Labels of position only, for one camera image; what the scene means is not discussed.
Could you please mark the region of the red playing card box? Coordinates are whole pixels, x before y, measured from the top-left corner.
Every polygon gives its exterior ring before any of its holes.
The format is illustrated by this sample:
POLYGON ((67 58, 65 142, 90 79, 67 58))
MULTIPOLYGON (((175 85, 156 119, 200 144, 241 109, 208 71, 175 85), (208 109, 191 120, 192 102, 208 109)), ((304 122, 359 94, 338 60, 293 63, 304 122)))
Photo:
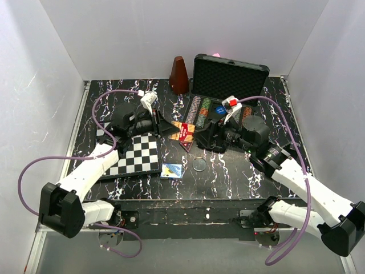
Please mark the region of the red playing card box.
POLYGON ((193 133, 195 132, 196 126, 189 123, 181 123, 174 121, 173 125, 179 128, 179 132, 172 134, 169 139, 178 140, 183 143, 193 142, 193 133))

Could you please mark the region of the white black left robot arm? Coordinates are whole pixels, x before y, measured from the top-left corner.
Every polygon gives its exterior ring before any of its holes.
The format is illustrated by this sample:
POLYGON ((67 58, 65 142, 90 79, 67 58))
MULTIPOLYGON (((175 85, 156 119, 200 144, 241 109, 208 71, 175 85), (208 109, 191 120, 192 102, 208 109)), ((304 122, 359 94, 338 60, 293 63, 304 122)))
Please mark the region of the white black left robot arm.
POLYGON ((82 227, 103 222, 108 228, 121 223, 120 206, 108 199, 84 202, 87 192, 100 177, 124 156, 135 136, 151 134, 167 137, 179 128, 153 108, 123 115, 117 112, 91 153, 57 184, 47 183, 41 190, 38 220, 67 238, 76 236, 82 227))

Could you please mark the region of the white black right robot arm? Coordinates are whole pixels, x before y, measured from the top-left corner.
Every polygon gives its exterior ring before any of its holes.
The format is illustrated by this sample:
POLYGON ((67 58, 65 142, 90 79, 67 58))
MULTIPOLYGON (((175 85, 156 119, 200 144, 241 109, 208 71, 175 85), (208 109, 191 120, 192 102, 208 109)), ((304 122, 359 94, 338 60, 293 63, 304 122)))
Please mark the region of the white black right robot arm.
POLYGON ((321 239, 335 254, 346 257, 364 236, 364 202, 354 203, 327 188, 310 174, 303 174, 294 145, 280 147, 269 140, 270 129, 258 116, 248 116, 241 127, 230 118, 212 120, 193 137, 199 147, 225 152, 233 146, 249 153, 249 161, 267 178, 279 182, 303 199, 309 209, 269 197, 257 208, 258 220, 265 227, 274 223, 299 228, 321 239))

